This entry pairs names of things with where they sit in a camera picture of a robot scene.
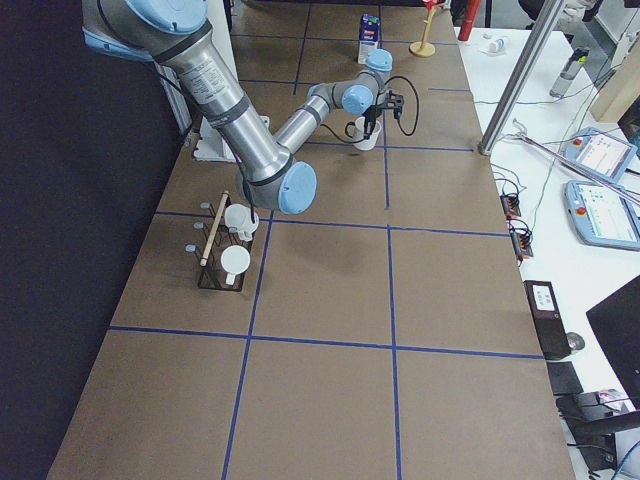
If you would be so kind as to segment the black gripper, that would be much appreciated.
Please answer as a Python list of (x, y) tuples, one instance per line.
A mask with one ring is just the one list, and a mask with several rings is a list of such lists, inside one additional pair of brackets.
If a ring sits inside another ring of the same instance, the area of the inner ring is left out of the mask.
[(376, 119), (386, 110), (391, 110), (395, 119), (400, 119), (404, 108), (404, 96), (392, 90), (381, 92), (363, 116), (363, 137), (368, 140), (376, 129)]

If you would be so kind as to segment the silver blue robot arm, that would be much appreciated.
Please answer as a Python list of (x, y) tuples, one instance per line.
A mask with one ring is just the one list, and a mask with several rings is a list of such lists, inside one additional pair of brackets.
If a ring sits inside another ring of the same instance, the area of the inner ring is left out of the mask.
[(399, 115), (392, 56), (368, 54), (352, 80), (313, 86), (306, 101), (276, 134), (270, 133), (213, 43), (204, 1), (85, 1), (86, 44), (105, 55), (156, 62), (173, 69), (209, 125), (239, 159), (239, 189), (254, 206), (299, 214), (317, 189), (314, 169), (294, 155), (334, 109), (365, 119), (366, 137), (385, 110)]

